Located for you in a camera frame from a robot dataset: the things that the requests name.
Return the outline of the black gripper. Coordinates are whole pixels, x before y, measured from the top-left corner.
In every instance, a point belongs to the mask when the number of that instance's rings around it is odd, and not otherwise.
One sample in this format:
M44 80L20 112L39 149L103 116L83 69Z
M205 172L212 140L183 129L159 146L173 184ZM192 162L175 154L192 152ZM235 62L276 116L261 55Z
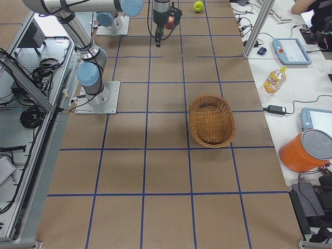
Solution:
M176 8L175 3L170 0L153 1L153 21L157 25L155 30L155 43L157 48L161 46L164 26L168 23L169 17L174 18L174 25L177 26L182 15L182 11Z

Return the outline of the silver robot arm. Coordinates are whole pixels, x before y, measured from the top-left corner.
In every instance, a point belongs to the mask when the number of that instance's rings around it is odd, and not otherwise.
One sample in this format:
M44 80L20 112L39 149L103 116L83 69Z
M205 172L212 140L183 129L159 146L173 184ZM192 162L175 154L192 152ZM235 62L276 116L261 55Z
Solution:
M122 20L120 19L118 12L97 12L96 20L99 26L103 26L110 31L116 31L122 28Z
M80 51L82 64L77 79L85 91L85 104L94 107L105 104L109 91L102 76L107 54L93 40L80 23L78 12L95 12L101 26L111 26L122 12L134 17L141 13L143 1L24 1L24 5L40 16L55 16Z

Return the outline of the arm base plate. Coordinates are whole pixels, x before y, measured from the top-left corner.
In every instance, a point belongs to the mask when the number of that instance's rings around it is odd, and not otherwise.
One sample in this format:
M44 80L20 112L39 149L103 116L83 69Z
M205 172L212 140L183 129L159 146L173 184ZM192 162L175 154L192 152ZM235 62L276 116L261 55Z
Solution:
M78 107L75 108L75 114L78 115L115 115L117 112L119 92L119 81L104 82L103 91L94 96L86 95L83 87L80 89L80 95L85 95L77 101Z
M127 36L129 30L129 16L113 17L108 13L104 15L98 13L97 18L98 28L97 36Z

